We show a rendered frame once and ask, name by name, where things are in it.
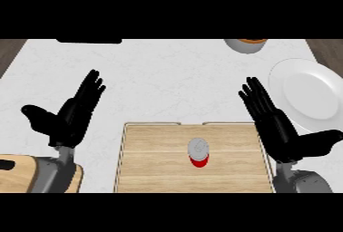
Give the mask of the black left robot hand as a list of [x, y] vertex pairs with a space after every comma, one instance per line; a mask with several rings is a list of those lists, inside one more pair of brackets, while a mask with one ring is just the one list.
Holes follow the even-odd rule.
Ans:
[[21, 107], [33, 130], [51, 137], [51, 147], [76, 148], [82, 143], [106, 89], [100, 72], [91, 70], [76, 96], [66, 101], [57, 114], [33, 104]]

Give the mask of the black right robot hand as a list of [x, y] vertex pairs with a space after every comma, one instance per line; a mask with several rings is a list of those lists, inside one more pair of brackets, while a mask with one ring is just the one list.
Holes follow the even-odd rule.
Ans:
[[326, 130], [301, 135], [256, 77], [248, 78], [239, 96], [255, 121], [267, 154], [277, 163], [292, 163], [307, 157], [321, 157], [330, 153], [335, 145], [343, 141], [343, 131]]

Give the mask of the grey bowl with orange contents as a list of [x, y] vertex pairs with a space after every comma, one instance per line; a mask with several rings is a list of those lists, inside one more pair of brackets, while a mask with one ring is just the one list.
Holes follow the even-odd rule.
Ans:
[[227, 45], [239, 53], [258, 53], [265, 47], [267, 39], [225, 39]]

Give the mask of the red can with grey top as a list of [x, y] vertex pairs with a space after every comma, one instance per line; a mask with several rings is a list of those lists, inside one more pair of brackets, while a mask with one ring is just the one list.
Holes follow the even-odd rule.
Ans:
[[203, 138], [194, 138], [188, 143], [188, 155], [191, 163], [197, 168], [203, 168], [209, 161], [209, 145]]

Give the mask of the wooden tray with metal rim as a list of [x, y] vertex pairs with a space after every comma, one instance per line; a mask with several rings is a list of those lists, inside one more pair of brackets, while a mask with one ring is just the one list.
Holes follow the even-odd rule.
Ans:
[[271, 193], [271, 177], [251, 122], [125, 125], [117, 193]]

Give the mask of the wooden cutting board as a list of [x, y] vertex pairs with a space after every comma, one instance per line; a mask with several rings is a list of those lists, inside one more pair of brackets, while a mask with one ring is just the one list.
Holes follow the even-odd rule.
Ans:
[[[32, 193], [36, 176], [36, 157], [30, 155], [0, 154], [0, 193]], [[69, 187], [69, 193], [78, 193], [83, 179], [83, 168], [78, 171]]]

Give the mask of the white plate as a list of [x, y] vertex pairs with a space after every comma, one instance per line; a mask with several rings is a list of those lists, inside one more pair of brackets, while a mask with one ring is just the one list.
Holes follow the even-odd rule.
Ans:
[[308, 131], [343, 131], [343, 78], [301, 58], [279, 62], [268, 77], [274, 103]]

